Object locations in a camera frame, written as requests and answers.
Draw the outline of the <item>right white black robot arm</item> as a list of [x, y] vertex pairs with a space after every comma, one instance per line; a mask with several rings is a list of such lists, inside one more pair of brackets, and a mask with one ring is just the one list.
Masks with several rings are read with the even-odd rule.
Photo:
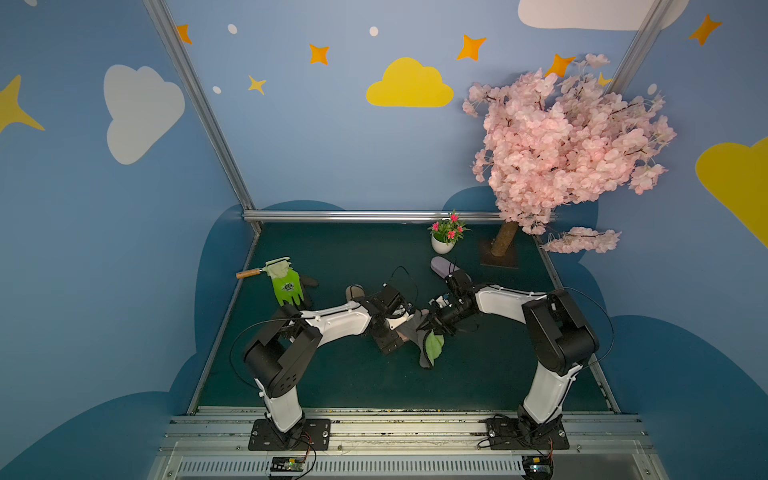
[[537, 359], [531, 388], [518, 410], [518, 422], [539, 432], [562, 417], [562, 405], [577, 375], [600, 348], [598, 335], [568, 289], [524, 292], [476, 284], [461, 269], [443, 277], [449, 293], [431, 301], [417, 330], [437, 337], [476, 314], [504, 317], [526, 326]]

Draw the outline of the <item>aluminium front rail frame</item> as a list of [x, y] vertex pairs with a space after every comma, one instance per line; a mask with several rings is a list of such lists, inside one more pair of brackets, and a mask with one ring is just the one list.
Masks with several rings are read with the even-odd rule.
[[[640, 418], [610, 412], [563, 417], [568, 450], [492, 450], [483, 421], [509, 412], [311, 409], [330, 419], [327, 451], [249, 451], [261, 408], [204, 407], [171, 420], [153, 479], [523, 479], [524, 456], [553, 459], [552, 479], [663, 479], [667, 473]], [[304, 461], [271, 473], [273, 457]]]

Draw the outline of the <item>pink cherry blossom tree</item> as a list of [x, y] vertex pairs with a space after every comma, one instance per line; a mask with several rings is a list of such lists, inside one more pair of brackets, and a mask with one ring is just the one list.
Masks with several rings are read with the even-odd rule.
[[485, 136], [473, 173], [492, 190], [504, 224], [488, 254], [502, 259], [518, 232], [550, 237], [545, 250], [607, 253], [619, 232], [576, 226], [550, 228], [560, 206], [597, 201], [621, 186], [652, 190], [665, 167], [656, 160], [676, 137], [661, 110], [662, 95], [626, 99], [606, 89], [604, 55], [557, 58], [548, 72], [520, 75], [500, 87], [473, 84], [463, 111], [480, 107]]

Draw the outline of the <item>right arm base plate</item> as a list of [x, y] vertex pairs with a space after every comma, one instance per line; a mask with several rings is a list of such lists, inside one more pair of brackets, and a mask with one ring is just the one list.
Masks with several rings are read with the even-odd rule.
[[568, 450], [570, 442], [561, 415], [534, 424], [527, 418], [512, 418], [500, 414], [486, 418], [487, 444], [492, 450]]

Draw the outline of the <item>beige cork eyeglass case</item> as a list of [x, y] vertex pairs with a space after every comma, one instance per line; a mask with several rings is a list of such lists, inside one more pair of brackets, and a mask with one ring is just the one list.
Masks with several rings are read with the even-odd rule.
[[349, 285], [345, 290], [345, 298], [346, 301], [353, 301], [358, 298], [364, 298], [365, 297], [365, 291], [364, 289], [357, 284]]

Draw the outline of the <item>small potted pink flowers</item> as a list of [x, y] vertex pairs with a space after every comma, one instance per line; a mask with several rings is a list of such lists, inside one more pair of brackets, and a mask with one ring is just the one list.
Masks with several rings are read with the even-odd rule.
[[447, 217], [433, 222], [428, 227], [432, 249], [440, 255], [449, 253], [467, 231], [469, 228], [465, 222], [456, 211], [452, 211]]

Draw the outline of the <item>wooden handled garden trowel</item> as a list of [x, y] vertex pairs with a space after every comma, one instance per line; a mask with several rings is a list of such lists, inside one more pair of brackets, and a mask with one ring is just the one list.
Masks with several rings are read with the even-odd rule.
[[278, 259], [270, 260], [265, 263], [264, 266], [259, 268], [253, 268], [244, 270], [235, 274], [238, 280], [266, 274], [270, 278], [284, 278], [291, 270], [291, 262], [289, 257], [281, 257]]

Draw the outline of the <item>green black work glove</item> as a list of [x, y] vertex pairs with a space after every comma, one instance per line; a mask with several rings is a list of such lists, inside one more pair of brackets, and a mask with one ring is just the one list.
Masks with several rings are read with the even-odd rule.
[[273, 276], [271, 281], [279, 306], [292, 305], [300, 310], [310, 310], [313, 307], [313, 300], [305, 289], [319, 286], [315, 278], [289, 269], [285, 276]]

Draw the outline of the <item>grey green microfibre cloth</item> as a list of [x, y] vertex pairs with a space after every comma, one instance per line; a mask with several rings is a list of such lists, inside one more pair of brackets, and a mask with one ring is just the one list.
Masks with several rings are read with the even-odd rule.
[[435, 333], [429, 325], [421, 327], [426, 319], [427, 310], [417, 310], [410, 318], [395, 329], [395, 332], [404, 340], [417, 345], [420, 351], [419, 365], [423, 369], [431, 370], [435, 361], [441, 356], [445, 339], [443, 335]]

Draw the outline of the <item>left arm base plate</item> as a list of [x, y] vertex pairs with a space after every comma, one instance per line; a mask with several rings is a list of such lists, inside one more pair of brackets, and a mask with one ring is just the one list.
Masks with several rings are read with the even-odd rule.
[[258, 419], [252, 426], [247, 448], [249, 451], [289, 451], [310, 447], [327, 451], [331, 425], [330, 419], [303, 418], [282, 432], [271, 419]]

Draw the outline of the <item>right green circuit board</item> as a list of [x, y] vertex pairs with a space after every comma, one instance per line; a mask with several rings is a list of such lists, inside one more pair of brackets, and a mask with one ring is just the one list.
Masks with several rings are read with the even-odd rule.
[[549, 456], [524, 456], [522, 467], [524, 480], [551, 480], [553, 477], [554, 463]]

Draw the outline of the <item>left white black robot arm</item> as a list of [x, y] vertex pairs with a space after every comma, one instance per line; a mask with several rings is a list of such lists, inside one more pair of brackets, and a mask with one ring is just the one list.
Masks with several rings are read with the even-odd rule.
[[424, 312], [393, 286], [368, 295], [353, 284], [345, 295], [344, 304], [323, 310], [282, 306], [244, 349], [242, 360], [264, 401], [268, 423], [283, 437], [296, 438], [303, 428], [297, 385], [320, 347], [368, 332], [387, 353], [415, 339], [405, 330], [418, 325]]

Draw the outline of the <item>purple eyeglass case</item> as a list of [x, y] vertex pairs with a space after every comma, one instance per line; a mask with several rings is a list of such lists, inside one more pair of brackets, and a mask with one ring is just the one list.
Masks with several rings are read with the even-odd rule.
[[458, 267], [454, 263], [443, 256], [433, 257], [430, 260], [430, 268], [439, 278], [443, 280], [452, 276], [453, 273], [458, 270]]

